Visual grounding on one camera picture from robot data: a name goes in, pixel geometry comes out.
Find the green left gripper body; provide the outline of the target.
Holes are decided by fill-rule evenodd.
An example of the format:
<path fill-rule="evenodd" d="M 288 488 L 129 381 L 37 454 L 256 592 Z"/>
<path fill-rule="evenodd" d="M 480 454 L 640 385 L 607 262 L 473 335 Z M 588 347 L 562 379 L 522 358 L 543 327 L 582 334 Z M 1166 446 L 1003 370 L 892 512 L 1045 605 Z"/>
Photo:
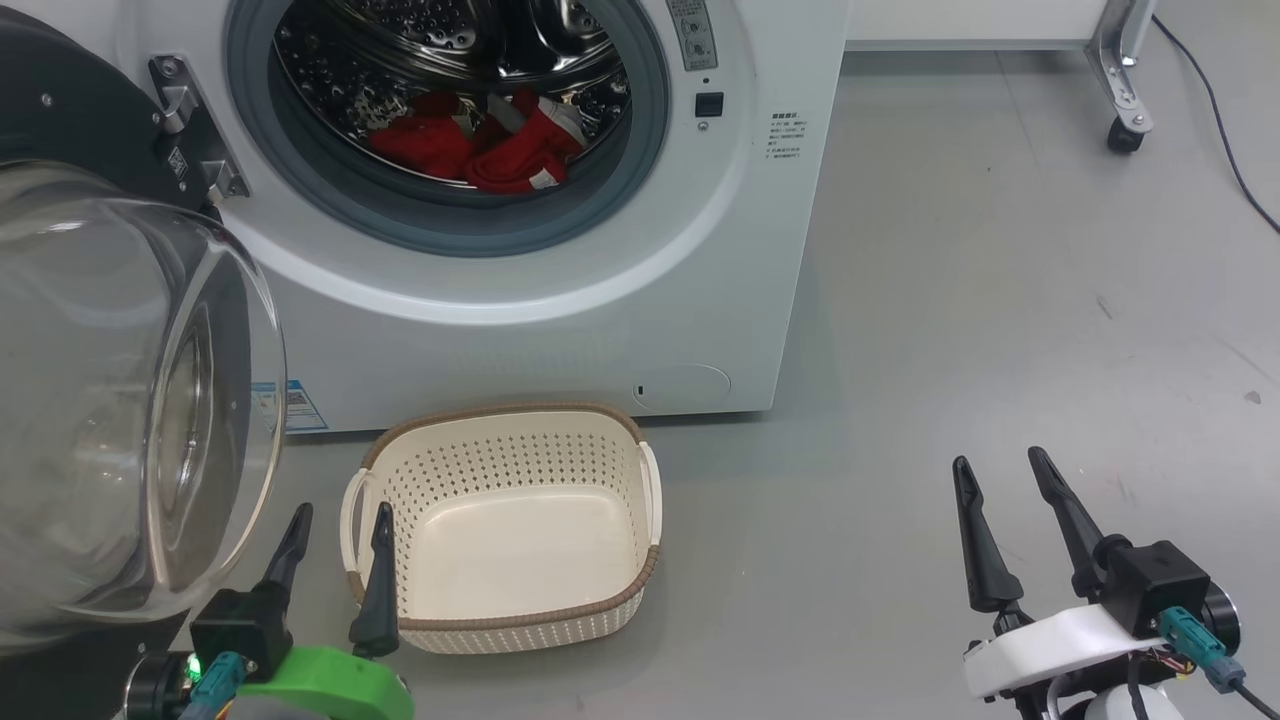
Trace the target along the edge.
<path fill-rule="evenodd" d="M 410 691 L 389 667 L 332 646 L 298 646 L 266 682 L 243 684 L 236 711 L 275 701 L 328 720 L 413 720 Z"/>

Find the white cabinet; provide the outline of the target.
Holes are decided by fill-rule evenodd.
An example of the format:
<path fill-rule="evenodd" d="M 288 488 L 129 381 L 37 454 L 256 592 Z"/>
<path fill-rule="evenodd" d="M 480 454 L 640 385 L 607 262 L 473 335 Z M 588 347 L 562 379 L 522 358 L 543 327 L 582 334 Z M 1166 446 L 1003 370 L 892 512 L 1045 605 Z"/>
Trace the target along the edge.
<path fill-rule="evenodd" d="M 850 53 L 1080 49 L 1106 0 L 851 0 Z"/>

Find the cream plastic laundry basket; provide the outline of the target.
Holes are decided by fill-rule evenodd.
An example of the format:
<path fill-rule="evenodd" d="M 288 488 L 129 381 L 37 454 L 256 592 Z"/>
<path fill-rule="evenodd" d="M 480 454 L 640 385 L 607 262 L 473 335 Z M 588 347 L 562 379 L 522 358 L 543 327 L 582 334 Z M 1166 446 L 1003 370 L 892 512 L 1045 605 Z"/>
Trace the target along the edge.
<path fill-rule="evenodd" d="M 481 407 L 383 433 L 342 500 L 352 596 L 392 510 L 396 626 L 431 653 L 549 650 L 639 610 L 660 553 L 660 470 L 639 424 L 598 404 Z"/>

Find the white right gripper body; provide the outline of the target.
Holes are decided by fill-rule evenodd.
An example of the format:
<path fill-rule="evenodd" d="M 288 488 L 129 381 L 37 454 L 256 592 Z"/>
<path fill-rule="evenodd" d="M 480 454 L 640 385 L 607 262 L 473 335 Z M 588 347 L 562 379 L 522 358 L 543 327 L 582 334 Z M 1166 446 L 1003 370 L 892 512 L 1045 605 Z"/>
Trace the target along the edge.
<path fill-rule="evenodd" d="M 1165 644 L 1135 638 L 1100 603 L 1066 609 L 984 641 L 963 656 L 969 694 L 986 698 Z"/>

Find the black text notice sticker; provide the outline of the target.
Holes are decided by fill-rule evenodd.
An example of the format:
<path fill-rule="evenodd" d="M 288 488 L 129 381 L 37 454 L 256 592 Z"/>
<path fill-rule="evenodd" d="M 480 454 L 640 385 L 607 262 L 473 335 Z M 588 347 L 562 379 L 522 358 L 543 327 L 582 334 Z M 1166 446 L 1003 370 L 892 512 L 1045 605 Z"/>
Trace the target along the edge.
<path fill-rule="evenodd" d="M 785 109 L 771 114 L 763 143 L 769 161 L 790 161 L 803 156 L 808 145 L 810 113 Z"/>

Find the blue energy label sticker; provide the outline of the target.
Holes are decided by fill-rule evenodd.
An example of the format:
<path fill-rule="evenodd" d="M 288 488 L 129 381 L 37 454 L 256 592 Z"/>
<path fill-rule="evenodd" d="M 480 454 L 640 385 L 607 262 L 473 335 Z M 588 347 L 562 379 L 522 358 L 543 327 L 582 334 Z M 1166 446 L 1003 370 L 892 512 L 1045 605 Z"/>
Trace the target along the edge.
<path fill-rule="evenodd" d="M 250 387 L 250 397 L 271 432 L 276 429 L 282 416 L 287 434 L 329 432 L 328 423 L 297 379 L 288 379 L 284 384 L 255 382 Z"/>

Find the red and white garment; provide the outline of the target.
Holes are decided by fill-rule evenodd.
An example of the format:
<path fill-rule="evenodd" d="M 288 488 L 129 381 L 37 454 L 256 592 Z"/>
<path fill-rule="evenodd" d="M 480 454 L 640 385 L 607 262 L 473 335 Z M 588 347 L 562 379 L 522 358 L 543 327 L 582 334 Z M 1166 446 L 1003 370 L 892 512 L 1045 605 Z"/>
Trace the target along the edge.
<path fill-rule="evenodd" d="M 570 163 L 589 146 L 577 108 L 527 87 L 512 97 L 489 95 L 479 120 L 457 94 L 421 94 L 410 100 L 408 113 L 375 129 L 367 142 L 408 170 L 494 195 L 563 184 Z"/>

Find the metal leg with caster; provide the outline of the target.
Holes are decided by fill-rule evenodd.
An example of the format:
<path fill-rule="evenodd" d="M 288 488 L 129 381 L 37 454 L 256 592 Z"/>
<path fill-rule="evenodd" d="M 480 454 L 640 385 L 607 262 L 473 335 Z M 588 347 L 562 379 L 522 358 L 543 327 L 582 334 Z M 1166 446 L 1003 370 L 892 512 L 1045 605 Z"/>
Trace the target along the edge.
<path fill-rule="evenodd" d="M 1106 0 L 1085 46 L 1094 76 L 1114 105 L 1106 145 L 1117 155 L 1137 152 L 1153 129 L 1130 70 L 1137 65 L 1156 4 L 1157 0 Z"/>

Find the round washing machine door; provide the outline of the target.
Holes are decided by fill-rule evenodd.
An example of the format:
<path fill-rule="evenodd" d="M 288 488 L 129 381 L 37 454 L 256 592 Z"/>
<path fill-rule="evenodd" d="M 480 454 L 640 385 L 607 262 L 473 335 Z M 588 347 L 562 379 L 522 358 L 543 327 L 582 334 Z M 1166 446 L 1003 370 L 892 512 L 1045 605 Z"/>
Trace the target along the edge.
<path fill-rule="evenodd" d="M 0 720 L 110 720 L 223 584 L 282 447 L 262 270 L 204 91 L 70 36 L 116 12 L 0 3 Z"/>

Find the white front-load washing machine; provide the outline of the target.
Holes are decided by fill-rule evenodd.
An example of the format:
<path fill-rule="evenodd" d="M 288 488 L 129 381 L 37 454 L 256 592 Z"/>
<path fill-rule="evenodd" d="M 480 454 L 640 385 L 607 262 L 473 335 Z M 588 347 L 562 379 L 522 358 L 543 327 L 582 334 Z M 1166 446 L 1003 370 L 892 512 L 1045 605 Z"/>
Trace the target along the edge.
<path fill-rule="evenodd" d="M 204 91 L 257 260 L 329 432 L 472 404 L 631 416 L 774 400 L 849 0 L 88 0 L 70 36 L 146 90 Z M 475 120 L 527 87 L 577 108 L 557 187 L 494 195 L 376 154 L 431 91 Z M 765 159 L 773 111 L 808 145 Z"/>

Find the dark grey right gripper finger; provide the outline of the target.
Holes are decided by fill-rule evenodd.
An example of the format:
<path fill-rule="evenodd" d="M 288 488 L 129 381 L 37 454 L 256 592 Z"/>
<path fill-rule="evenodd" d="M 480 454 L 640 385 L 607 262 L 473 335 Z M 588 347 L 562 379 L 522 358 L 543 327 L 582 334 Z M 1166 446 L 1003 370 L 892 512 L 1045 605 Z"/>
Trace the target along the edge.
<path fill-rule="evenodd" d="M 1033 446 L 1028 448 L 1028 460 L 1039 493 L 1059 523 L 1071 562 L 1073 591 L 1079 598 L 1098 601 L 1106 574 L 1094 561 L 1094 548 L 1103 536 L 1050 455 Z"/>
<path fill-rule="evenodd" d="M 975 612 L 1004 612 L 1021 600 L 1021 583 L 1009 571 L 989 529 L 984 496 L 966 457 L 955 457 L 952 475 L 969 605 Z"/>

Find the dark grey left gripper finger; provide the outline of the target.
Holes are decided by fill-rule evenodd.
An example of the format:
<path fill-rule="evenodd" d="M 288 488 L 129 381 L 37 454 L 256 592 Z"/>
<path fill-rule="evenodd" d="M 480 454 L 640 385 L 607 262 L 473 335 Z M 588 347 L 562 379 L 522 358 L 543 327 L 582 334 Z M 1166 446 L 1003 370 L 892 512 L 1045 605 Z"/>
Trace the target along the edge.
<path fill-rule="evenodd" d="M 372 561 L 365 597 L 357 618 L 351 623 L 349 641 L 356 657 L 381 659 L 394 653 L 401 644 L 394 511 L 390 503 L 378 507 L 370 550 Z"/>
<path fill-rule="evenodd" d="M 312 520 L 314 506 L 311 503 L 301 503 L 278 543 L 266 571 L 255 585 L 256 591 L 266 588 L 285 593 L 292 592 L 297 568 L 307 553 Z"/>

